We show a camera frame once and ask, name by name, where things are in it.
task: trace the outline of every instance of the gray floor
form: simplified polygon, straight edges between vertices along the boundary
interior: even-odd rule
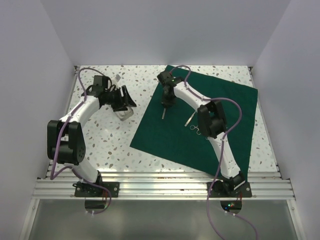
[[[254,240],[244,221],[225,215],[220,202],[210,213],[228,240]],[[240,215],[258,229],[260,240],[296,240],[286,201],[243,201]],[[85,214],[83,200],[41,200],[31,240],[219,240],[205,201],[115,200],[104,213]]]

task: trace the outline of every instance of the clear plastic object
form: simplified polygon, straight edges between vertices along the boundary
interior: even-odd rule
[[[112,79],[112,84],[114,84],[116,86],[116,88],[119,88],[118,82],[121,79],[121,77],[119,76],[119,74],[117,74],[115,76],[114,79]],[[121,120],[127,120],[128,118],[130,118],[133,114],[134,114],[134,110],[131,107],[128,107],[128,110],[126,111],[116,111],[114,112],[114,114]]]

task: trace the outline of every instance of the metal pin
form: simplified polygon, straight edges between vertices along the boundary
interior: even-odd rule
[[[194,111],[194,113],[192,113],[191,117],[189,117],[188,121],[186,121],[185,123],[185,127],[191,122],[192,118],[194,117],[194,115],[196,114],[197,111]]]
[[[165,108],[163,109],[163,113],[162,113],[162,119],[165,119],[165,114],[166,114],[166,111],[167,111],[167,108],[165,107]]]

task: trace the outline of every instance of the small metal tool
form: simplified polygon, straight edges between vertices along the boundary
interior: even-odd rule
[[[167,111],[167,108],[165,107],[165,108],[163,109],[163,113],[162,113],[162,119],[165,119],[165,114],[166,114],[166,111]]]
[[[190,129],[191,129],[191,130],[196,130],[196,134],[201,135],[201,132],[200,132],[198,126],[191,125],[191,126],[190,126]]]
[[[192,113],[191,117],[189,117],[188,121],[186,121],[185,123],[185,127],[190,123],[190,121],[192,120],[192,118],[194,117],[194,115],[196,114],[197,111],[194,111],[194,113]]]

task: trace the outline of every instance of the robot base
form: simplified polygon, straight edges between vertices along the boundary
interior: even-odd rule
[[[212,183],[211,181],[206,183],[207,191],[209,191],[211,183]],[[227,192],[223,187],[223,182],[217,180],[213,184],[213,187],[210,193],[210,198],[237,198],[240,193],[242,193],[242,198],[252,197],[252,192],[251,192],[251,187],[249,182],[246,181],[237,189],[231,192]]]

